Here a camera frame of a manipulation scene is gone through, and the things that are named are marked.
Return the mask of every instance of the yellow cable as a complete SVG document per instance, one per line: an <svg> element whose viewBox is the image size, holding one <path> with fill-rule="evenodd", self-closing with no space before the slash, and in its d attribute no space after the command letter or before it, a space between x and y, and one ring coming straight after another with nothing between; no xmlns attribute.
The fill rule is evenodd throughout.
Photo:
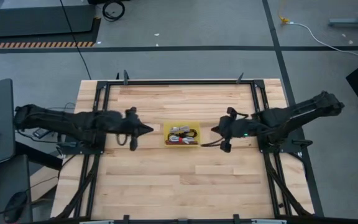
<svg viewBox="0 0 358 224"><path fill-rule="evenodd" d="M280 1L280 7L278 8L278 11L277 11L278 18L280 18L280 20L281 20L282 23L290 22L290 19L289 19L289 18L285 18L285 17L282 17L282 16L281 16L281 11L282 11L282 9L284 8L285 3L286 3L285 0L281 0L281 1Z"/></svg>

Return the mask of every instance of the black floor mat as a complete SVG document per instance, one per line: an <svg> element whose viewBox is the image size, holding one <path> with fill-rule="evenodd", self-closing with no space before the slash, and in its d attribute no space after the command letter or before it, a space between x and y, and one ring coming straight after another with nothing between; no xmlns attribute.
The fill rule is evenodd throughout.
<svg viewBox="0 0 358 224"><path fill-rule="evenodd" d="M92 5L65 6L73 32L92 29ZM0 9L0 37L70 33L62 7Z"/></svg>
<svg viewBox="0 0 358 224"><path fill-rule="evenodd" d="M100 18L93 19L89 32L75 33L79 47L92 47L98 38ZM26 35L20 37L0 37L0 48L39 48L39 47L74 47L71 34Z"/></svg>

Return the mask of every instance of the floor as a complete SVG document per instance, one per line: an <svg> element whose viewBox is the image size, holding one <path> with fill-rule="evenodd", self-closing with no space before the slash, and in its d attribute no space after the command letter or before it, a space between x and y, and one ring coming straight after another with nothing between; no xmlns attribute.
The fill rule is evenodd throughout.
<svg viewBox="0 0 358 224"><path fill-rule="evenodd" d="M282 15L309 26L318 39L335 46L358 46L358 29L327 26L329 18L357 17L358 0L286 2ZM102 20L96 47L123 47L126 52L83 53L92 79L114 79L124 69L132 79L237 78L244 72L244 78L281 78L289 102L291 91L296 102L321 90L334 93L345 104L344 111L338 117L317 119L305 125L304 131L306 138L314 141L309 152L324 215L358 218L358 98L345 80L358 67L358 57L327 50L280 51L278 45L319 44L306 29L280 24L279 0L131 0L124 4L127 11L121 20ZM59 5L59 0L0 0L3 9ZM267 5L275 32L269 28ZM278 42L272 41L270 30L277 33ZM128 52L125 48L157 44L256 48L154 52ZM75 102L80 81L88 76L77 53L14 53L0 54L2 78L13 79L16 106L36 103L52 107ZM51 145L17 138L45 152L55 150ZM35 210L35 220L48 217L47 205Z"/></svg>

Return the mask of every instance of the white cable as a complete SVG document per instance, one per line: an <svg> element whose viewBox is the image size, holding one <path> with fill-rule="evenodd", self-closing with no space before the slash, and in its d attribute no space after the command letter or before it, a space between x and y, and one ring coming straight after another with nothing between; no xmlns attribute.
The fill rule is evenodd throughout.
<svg viewBox="0 0 358 224"><path fill-rule="evenodd" d="M183 138L183 139L181 139L181 140L182 140L184 143L186 143L186 144L190 144L190 142L194 141L194 138L192 138L192 137L186 137L186 138ZM179 137L172 135L172 136L169 137L169 141L171 141L171 142L178 142L178 141L179 141Z"/></svg>
<svg viewBox="0 0 358 224"><path fill-rule="evenodd" d="M182 126L182 127L173 127L173 128L171 128L171 130L169 130L170 133L175 133L178 131L189 132L190 127L186 125L186 126Z"/></svg>
<svg viewBox="0 0 358 224"><path fill-rule="evenodd" d="M317 42L319 42L320 44L323 44L324 46L327 46L327 47L329 47L329 48L331 48L331 49L337 50L337 51L342 52L342 53L348 53L348 54L352 54L352 55L358 56L357 53L350 52L350 51L346 51L346 50L339 50L339 49L337 49L337 48L335 48L335 47L333 47L333 46L330 46L330 45L328 45L328 44L323 43L322 41L318 40L318 39L313 35L313 33L311 32L311 30L309 29L309 27L307 27L306 25L299 24L299 23L294 23L294 22L287 22L286 24L288 24L288 25L302 26L302 27L308 29L308 31L309 31L310 35L312 36L312 38L314 38L314 40L317 41Z"/></svg>

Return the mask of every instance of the table leg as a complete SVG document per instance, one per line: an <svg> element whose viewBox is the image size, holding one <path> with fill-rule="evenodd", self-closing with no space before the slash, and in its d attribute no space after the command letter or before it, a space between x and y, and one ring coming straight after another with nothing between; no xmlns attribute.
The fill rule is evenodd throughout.
<svg viewBox="0 0 358 224"><path fill-rule="evenodd" d="M16 142L16 155L27 155L31 162L55 170L60 170L62 168L63 159L41 152L20 142Z"/></svg>

